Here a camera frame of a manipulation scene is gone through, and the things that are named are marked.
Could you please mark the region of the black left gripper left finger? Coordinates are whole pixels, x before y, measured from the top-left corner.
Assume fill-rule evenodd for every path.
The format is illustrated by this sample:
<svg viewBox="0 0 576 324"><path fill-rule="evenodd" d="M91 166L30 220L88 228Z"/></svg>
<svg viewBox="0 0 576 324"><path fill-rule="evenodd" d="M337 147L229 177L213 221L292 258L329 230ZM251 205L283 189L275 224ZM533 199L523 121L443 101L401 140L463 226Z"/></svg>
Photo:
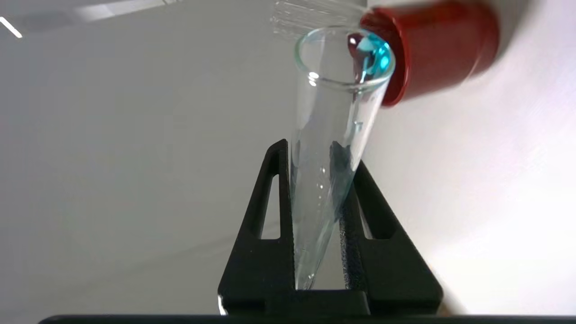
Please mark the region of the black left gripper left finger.
<svg viewBox="0 0 576 324"><path fill-rule="evenodd" d="M272 179L278 177L279 238L262 238ZM271 145L218 285L222 315L264 314L277 294L296 287L293 223L288 174L288 142Z"/></svg>

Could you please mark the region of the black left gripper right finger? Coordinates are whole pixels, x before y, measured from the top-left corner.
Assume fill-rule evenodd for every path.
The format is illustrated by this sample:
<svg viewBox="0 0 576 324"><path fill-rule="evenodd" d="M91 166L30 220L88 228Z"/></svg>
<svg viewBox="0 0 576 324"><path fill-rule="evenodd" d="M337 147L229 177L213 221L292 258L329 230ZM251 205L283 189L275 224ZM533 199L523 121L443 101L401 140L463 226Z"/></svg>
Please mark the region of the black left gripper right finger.
<svg viewBox="0 0 576 324"><path fill-rule="evenodd" d="M366 295L372 315L434 315L444 291L364 162L341 209L346 288Z"/></svg>

